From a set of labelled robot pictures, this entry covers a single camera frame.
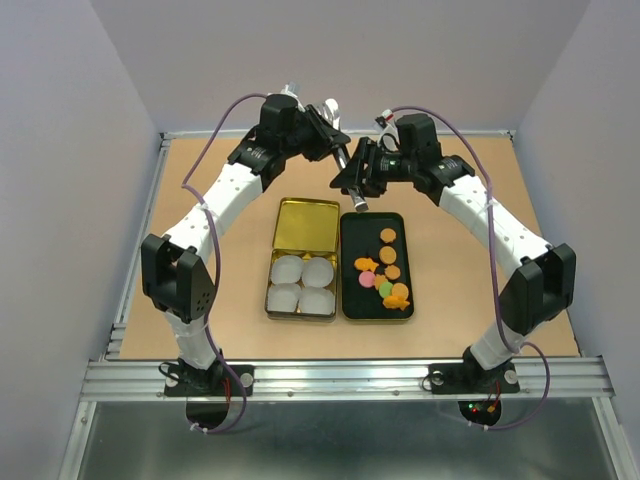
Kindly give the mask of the white paper cup back right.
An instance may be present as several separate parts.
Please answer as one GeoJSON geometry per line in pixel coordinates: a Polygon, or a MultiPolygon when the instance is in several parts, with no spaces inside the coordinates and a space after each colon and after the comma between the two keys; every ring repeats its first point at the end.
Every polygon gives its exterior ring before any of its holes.
{"type": "Polygon", "coordinates": [[[310,258],[305,263],[301,279],[305,287],[325,288],[334,279],[333,265],[326,258],[310,258]]]}

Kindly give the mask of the gold cookie tin base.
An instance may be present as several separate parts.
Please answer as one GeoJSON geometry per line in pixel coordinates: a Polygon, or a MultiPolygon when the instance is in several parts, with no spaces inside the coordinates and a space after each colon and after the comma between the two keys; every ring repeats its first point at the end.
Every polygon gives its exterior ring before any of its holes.
{"type": "MultiPolygon", "coordinates": [[[[339,268],[338,268],[337,254],[335,252],[324,253],[324,252],[309,252],[309,251],[295,251],[295,250],[274,249],[272,251],[272,254],[271,254],[271,260],[270,260],[269,271],[268,271],[267,288],[266,288],[265,300],[264,300],[264,310],[265,310],[267,316],[269,318],[273,319],[273,320],[279,320],[279,321],[314,321],[314,322],[331,322],[331,321],[333,321],[335,316],[336,316],[336,313],[337,313],[338,273],[339,273],[339,268]],[[297,310],[295,312],[293,312],[293,313],[272,312],[272,311],[268,311],[267,310],[267,292],[268,292],[270,286],[274,285],[270,280],[271,266],[278,258],[280,258],[280,257],[282,257],[284,255],[296,255],[296,256],[301,257],[304,260],[304,266],[305,266],[305,263],[310,258],[313,258],[313,257],[326,258],[327,260],[329,260],[332,263],[333,268],[334,268],[334,279],[333,279],[333,281],[331,282],[330,285],[325,287],[325,289],[330,290],[335,296],[335,310],[334,310],[334,314],[333,315],[303,314],[299,310],[299,304],[298,304],[297,310]]],[[[302,282],[302,279],[300,279],[300,281],[297,282],[296,284],[298,284],[301,287],[301,290],[303,288],[305,288],[305,286],[304,286],[304,284],[302,282]]]]}

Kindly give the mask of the white paper cup back left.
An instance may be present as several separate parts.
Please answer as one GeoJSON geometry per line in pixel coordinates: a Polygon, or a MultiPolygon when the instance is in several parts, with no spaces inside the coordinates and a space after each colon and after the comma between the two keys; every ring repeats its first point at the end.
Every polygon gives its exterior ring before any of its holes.
{"type": "Polygon", "coordinates": [[[294,284],[300,281],[304,260],[296,255],[284,255],[271,266],[270,280],[274,285],[294,284]]]}

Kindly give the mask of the white paper cup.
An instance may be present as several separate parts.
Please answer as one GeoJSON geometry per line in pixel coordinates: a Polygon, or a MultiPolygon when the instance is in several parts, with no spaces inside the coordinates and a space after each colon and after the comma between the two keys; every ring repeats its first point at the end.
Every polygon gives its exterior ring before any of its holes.
{"type": "Polygon", "coordinates": [[[301,290],[299,310],[303,314],[333,315],[335,310],[335,296],[325,288],[305,287],[301,290]]]}
{"type": "Polygon", "coordinates": [[[333,265],[326,258],[310,258],[305,263],[301,279],[305,287],[325,288],[334,279],[333,265]]]}
{"type": "Polygon", "coordinates": [[[284,255],[271,266],[270,280],[274,285],[294,284],[300,281],[304,260],[296,255],[284,255]]]}
{"type": "Polygon", "coordinates": [[[267,292],[267,310],[293,313],[297,310],[301,287],[296,283],[271,285],[267,292]]]}

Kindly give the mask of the white paper cup front left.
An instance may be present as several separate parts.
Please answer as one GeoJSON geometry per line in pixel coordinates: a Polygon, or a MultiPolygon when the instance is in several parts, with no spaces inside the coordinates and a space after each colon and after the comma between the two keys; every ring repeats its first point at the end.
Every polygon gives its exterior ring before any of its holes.
{"type": "Polygon", "coordinates": [[[296,283],[271,285],[267,292],[267,310],[293,313],[297,310],[301,287],[296,283]]]}

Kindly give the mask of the green round cookie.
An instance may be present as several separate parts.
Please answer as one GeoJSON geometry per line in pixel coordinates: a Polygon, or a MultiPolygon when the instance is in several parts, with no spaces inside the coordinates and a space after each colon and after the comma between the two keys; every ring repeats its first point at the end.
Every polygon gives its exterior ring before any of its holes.
{"type": "Polygon", "coordinates": [[[378,293],[382,298],[387,298],[392,295],[392,289],[394,284],[386,281],[380,284],[378,288],[378,293]]]}

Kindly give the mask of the black tray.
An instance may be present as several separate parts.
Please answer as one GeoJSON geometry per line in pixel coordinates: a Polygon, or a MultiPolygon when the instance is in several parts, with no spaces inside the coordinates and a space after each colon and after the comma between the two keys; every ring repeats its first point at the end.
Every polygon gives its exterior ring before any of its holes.
{"type": "MultiPolygon", "coordinates": [[[[347,213],[340,220],[341,242],[341,306],[344,315],[354,321],[389,321],[403,322],[414,313],[414,300],[410,273],[409,254],[407,249],[405,225],[402,216],[393,212],[347,213]],[[380,232],[385,228],[393,229],[397,238],[386,244],[380,239],[380,232]],[[364,288],[358,282],[361,271],[354,268],[354,261],[360,257],[368,257],[367,248],[379,245],[380,249],[389,245],[396,250],[397,260],[394,264],[401,270],[397,280],[391,283],[404,283],[410,289],[407,299],[410,306],[404,311],[389,310],[383,306],[383,299],[375,287],[364,288]]],[[[384,274],[388,266],[380,259],[375,274],[384,274]]]]}

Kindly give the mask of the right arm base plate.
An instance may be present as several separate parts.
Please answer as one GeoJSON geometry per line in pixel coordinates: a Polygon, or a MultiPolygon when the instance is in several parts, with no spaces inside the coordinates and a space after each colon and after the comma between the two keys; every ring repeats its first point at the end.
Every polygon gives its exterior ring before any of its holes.
{"type": "Polygon", "coordinates": [[[436,363],[428,367],[426,380],[435,395],[518,393],[520,385],[513,363],[483,370],[467,363],[436,363]]]}

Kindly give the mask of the white paper cup front right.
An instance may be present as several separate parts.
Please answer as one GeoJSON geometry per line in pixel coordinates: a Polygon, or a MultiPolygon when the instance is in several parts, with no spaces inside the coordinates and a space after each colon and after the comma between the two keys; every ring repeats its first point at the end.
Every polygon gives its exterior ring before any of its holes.
{"type": "Polygon", "coordinates": [[[325,288],[305,287],[301,290],[299,310],[303,314],[333,315],[335,310],[335,296],[325,288]]]}

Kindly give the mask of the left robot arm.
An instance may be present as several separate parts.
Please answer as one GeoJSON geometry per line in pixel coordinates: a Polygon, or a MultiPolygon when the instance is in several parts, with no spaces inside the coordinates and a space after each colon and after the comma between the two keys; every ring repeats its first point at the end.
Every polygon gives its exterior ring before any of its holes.
{"type": "Polygon", "coordinates": [[[143,293],[169,322],[179,358],[190,367],[188,382],[202,394],[222,384],[216,363],[223,359],[208,327],[220,275],[207,269],[210,259],[221,259],[220,238],[284,172],[289,159],[314,162],[332,156],[340,167],[346,165],[350,139],[340,129],[336,100],[303,105],[287,90],[262,100],[258,123],[231,151],[211,187],[199,193],[183,180],[195,205],[163,235],[149,234],[141,244],[143,293]]]}

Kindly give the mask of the pink round cookie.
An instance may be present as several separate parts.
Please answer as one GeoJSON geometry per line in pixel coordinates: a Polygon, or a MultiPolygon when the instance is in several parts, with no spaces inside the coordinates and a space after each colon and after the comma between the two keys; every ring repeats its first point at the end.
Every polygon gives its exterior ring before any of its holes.
{"type": "Polygon", "coordinates": [[[376,281],[376,274],[371,271],[362,271],[358,276],[358,282],[364,288],[374,287],[375,281],[376,281]]]}

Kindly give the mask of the orange star cookie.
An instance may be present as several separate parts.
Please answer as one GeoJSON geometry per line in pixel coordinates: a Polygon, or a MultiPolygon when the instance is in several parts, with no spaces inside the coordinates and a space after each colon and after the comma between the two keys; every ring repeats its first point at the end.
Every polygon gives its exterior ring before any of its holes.
{"type": "Polygon", "coordinates": [[[376,274],[374,279],[374,287],[378,290],[384,283],[388,281],[387,277],[383,274],[376,274]]]}

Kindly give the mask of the gold tin lid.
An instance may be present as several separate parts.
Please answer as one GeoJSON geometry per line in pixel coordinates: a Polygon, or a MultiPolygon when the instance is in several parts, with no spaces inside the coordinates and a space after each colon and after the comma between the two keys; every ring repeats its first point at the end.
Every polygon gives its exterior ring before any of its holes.
{"type": "Polygon", "coordinates": [[[280,201],[272,247],[335,252],[339,244],[339,219],[338,202],[285,197],[280,201]]]}

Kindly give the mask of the aluminium front rail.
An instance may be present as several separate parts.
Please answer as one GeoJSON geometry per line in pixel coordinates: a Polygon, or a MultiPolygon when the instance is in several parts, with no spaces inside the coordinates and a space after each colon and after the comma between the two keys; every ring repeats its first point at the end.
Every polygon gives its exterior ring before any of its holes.
{"type": "MultiPolygon", "coordinates": [[[[444,400],[431,391],[428,370],[441,359],[364,361],[257,361],[251,402],[444,400]]],[[[551,357],[548,397],[615,395],[600,358],[551,357]]],[[[91,362],[80,399],[85,402],[167,401],[154,362],[91,362]]]]}

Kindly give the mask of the metal tongs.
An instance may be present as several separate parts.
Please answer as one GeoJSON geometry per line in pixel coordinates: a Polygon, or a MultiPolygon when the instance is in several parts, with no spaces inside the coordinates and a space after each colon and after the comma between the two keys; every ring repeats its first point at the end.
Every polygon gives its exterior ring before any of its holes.
{"type": "MultiPolygon", "coordinates": [[[[335,130],[341,130],[340,127],[340,109],[338,102],[333,98],[328,98],[320,104],[322,113],[321,115],[331,124],[335,130]]],[[[340,147],[334,153],[334,159],[340,171],[342,171],[348,163],[347,150],[345,147],[340,147]]],[[[356,212],[362,213],[368,210],[368,204],[364,196],[357,188],[346,188],[348,195],[354,205],[356,212]]]]}

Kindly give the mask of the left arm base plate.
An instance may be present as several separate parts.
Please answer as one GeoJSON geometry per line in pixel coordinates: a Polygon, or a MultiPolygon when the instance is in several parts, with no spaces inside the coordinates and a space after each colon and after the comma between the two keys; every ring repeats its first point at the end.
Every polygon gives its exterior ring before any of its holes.
{"type": "Polygon", "coordinates": [[[234,373],[242,380],[249,379],[249,385],[238,383],[219,363],[209,369],[196,369],[184,362],[162,362],[158,366],[164,377],[164,395],[169,398],[187,397],[241,397],[253,393],[254,367],[249,364],[232,365],[234,373]]]}

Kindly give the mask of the orange shell cookie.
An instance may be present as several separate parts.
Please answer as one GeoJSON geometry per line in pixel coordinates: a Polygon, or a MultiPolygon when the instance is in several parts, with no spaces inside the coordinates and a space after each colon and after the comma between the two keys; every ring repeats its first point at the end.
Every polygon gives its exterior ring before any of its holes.
{"type": "Polygon", "coordinates": [[[380,232],[380,239],[386,244],[393,243],[397,238],[396,232],[391,228],[385,228],[380,232]]]}
{"type": "Polygon", "coordinates": [[[401,276],[401,270],[396,265],[388,265],[384,270],[384,274],[389,280],[397,280],[401,276]]]}

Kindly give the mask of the orange fish cookie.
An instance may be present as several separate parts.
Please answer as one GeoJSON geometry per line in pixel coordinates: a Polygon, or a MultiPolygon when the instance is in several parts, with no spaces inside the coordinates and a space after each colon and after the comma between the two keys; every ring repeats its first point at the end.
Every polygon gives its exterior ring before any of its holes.
{"type": "Polygon", "coordinates": [[[404,311],[410,306],[410,302],[401,296],[389,295],[383,299],[383,306],[389,310],[404,311]]]}
{"type": "Polygon", "coordinates": [[[369,257],[360,257],[354,261],[354,268],[361,272],[375,272],[378,267],[379,264],[374,259],[369,257]]]}

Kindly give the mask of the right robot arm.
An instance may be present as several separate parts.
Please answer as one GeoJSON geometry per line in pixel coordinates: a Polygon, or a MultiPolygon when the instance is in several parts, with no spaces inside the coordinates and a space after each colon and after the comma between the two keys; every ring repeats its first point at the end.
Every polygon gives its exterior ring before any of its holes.
{"type": "Polygon", "coordinates": [[[446,156],[436,132],[442,115],[424,107],[400,106],[386,113],[397,146],[363,137],[333,189],[356,189],[378,198],[390,182],[405,182],[458,220],[484,247],[492,279],[494,323],[465,352],[463,384],[482,390],[496,368],[510,361],[529,336],[573,302],[577,257],[567,244],[554,245],[522,224],[494,196],[492,180],[479,158],[446,156]]]}

